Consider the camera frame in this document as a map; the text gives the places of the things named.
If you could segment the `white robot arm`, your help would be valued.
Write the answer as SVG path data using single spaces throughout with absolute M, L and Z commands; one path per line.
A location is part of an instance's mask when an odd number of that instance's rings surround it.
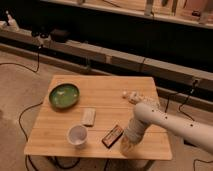
M 143 102 L 133 107 L 133 117 L 124 129 L 124 137 L 137 145 L 151 125 L 162 127 L 213 155 L 213 126 L 170 115 Z

